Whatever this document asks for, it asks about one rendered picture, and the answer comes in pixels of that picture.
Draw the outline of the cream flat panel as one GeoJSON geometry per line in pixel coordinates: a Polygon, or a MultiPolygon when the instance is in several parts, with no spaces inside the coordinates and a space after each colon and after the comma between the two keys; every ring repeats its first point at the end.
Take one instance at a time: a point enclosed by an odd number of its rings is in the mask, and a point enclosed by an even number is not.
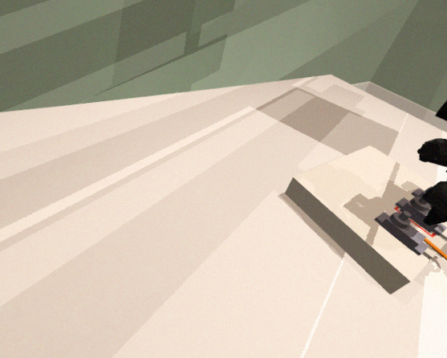
{"type": "Polygon", "coordinates": [[[418,275],[447,243],[396,203],[434,185],[369,146],[292,177],[285,194],[389,294],[418,275]]]}

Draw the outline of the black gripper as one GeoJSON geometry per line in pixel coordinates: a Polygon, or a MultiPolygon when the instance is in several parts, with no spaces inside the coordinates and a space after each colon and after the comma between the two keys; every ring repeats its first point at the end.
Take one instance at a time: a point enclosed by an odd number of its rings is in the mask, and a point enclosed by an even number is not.
{"type": "Polygon", "coordinates": [[[433,206],[423,222],[428,226],[447,222],[447,181],[439,181],[422,197],[433,206]]]}

